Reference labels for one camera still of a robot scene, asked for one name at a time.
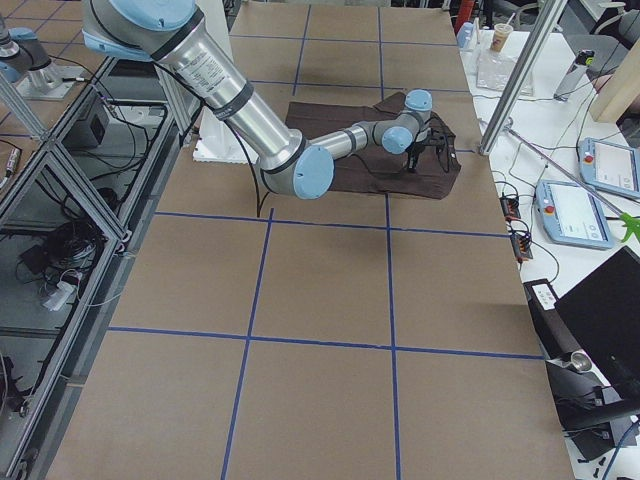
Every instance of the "green object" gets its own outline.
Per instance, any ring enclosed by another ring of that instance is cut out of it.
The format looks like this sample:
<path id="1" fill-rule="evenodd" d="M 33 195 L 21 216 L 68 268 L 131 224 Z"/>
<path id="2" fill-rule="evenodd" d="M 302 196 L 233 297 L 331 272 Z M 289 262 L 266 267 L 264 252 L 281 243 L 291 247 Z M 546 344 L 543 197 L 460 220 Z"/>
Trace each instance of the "green object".
<path id="1" fill-rule="evenodd" d="M 621 213 L 620 220 L 622 220 L 624 226 L 627 227 L 627 233 L 625 233 L 622 241 L 626 242 L 633 234 L 636 236 L 636 240 L 640 242 L 640 218 L 635 218 L 628 213 Z"/>

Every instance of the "label on robot arm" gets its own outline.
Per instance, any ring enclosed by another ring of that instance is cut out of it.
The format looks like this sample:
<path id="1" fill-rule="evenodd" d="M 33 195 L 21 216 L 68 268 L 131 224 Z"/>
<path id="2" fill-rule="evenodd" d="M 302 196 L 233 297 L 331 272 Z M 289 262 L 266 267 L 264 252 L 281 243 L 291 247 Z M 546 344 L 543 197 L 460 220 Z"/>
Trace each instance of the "label on robot arm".
<path id="1" fill-rule="evenodd" d="M 545 310 L 553 310 L 556 308 L 556 297 L 553 296 L 551 289 L 546 284 L 534 285 L 533 293 Z"/>
<path id="2" fill-rule="evenodd" d="M 228 78 L 222 65 L 206 52 L 200 53 L 186 67 L 178 70 L 178 73 L 204 98 L 210 97 Z"/>

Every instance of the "light blue joint cap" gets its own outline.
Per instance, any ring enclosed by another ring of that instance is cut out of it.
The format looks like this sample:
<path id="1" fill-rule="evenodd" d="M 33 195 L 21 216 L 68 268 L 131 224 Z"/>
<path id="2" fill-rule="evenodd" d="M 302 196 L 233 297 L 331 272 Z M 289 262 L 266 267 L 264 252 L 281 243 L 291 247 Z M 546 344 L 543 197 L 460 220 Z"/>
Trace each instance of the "light blue joint cap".
<path id="1" fill-rule="evenodd" d="M 404 101 L 404 106 L 417 112 L 428 112 L 433 107 L 433 99 L 426 90 L 411 90 Z"/>
<path id="2" fill-rule="evenodd" d="M 391 127 L 382 135 L 382 146 L 395 155 L 404 152 L 413 143 L 413 135 L 408 128 Z"/>
<path id="3" fill-rule="evenodd" d="M 169 32 L 189 21 L 196 11 L 195 0 L 109 0 L 120 15 L 134 25 Z"/>
<path id="4" fill-rule="evenodd" d="M 16 83 L 22 77 L 19 71 L 4 62 L 0 62 L 0 74 L 2 74 L 9 83 Z"/>
<path id="5" fill-rule="evenodd" d="M 318 145 L 307 147 L 293 170 L 293 190 L 299 198 L 321 197 L 333 181 L 333 157 Z"/>
<path id="6" fill-rule="evenodd" d="M 106 38 L 96 37 L 90 33 L 82 31 L 84 35 L 84 44 L 89 50 L 107 55 L 109 57 L 121 58 L 122 60 L 136 60 L 138 62 L 150 62 L 151 57 L 148 53 L 137 48 L 123 47 L 122 45 L 107 40 Z"/>
<path id="7" fill-rule="evenodd" d="M 33 30 L 25 27 L 17 27 L 9 29 L 9 36 L 12 40 L 37 40 L 36 34 L 33 33 Z"/>

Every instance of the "blue cable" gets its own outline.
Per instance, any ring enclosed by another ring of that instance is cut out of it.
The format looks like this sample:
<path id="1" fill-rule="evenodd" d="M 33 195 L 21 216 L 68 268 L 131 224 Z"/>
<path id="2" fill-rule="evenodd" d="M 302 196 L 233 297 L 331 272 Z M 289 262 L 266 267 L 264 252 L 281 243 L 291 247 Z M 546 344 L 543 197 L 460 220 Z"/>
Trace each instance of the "blue cable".
<path id="1" fill-rule="evenodd" d="M 611 470 L 611 467 L 613 467 L 613 462 L 616 461 L 616 457 L 618 456 L 618 453 L 620 452 L 620 449 L 622 448 L 622 444 L 624 444 L 624 441 L 627 439 L 627 436 L 631 433 L 633 428 L 637 427 L 638 425 L 640 425 L 640 419 L 638 419 L 635 422 L 633 422 L 629 426 L 629 428 L 627 428 L 627 431 L 624 432 L 624 435 L 622 435 L 622 438 L 618 442 L 618 445 L 616 445 L 616 449 L 613 452 L 613 456 L 611 457 L 611 460 L 609 461 L 609 465 L 607 465 L 607 469 L 604 471 L 604 475 L 602 475 L 602 480 L 607 480 L 607 475 L 609 475 L 609 471 Z"/>

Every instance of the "black cloth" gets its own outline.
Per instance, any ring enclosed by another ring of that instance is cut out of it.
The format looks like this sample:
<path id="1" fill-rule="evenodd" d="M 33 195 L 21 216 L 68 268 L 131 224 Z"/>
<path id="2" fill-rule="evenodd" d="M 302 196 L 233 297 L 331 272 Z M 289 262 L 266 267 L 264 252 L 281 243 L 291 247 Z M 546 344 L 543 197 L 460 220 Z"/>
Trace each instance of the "black cloth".
<path id="1" fill-rule="evenodd" d="M 291 102 L 286 123 L 302 131 L 306 138 L 314 139 L 360 121 L 394 119 L 404 109 L 404 100 L 404 94 L 396 93 L 373 107 Z M 435 113 L 430 126 L 434 134 L 446 135 L 448 148 L 438 154 L 436 147 L 426 147 L 415 173 L 407 171 L 406 153 L 393 155 L 382 147 L 372 146 L 336 161 L 330 190 L 446 197 L 461 169 L 455 157 L 455 135 Z"/>

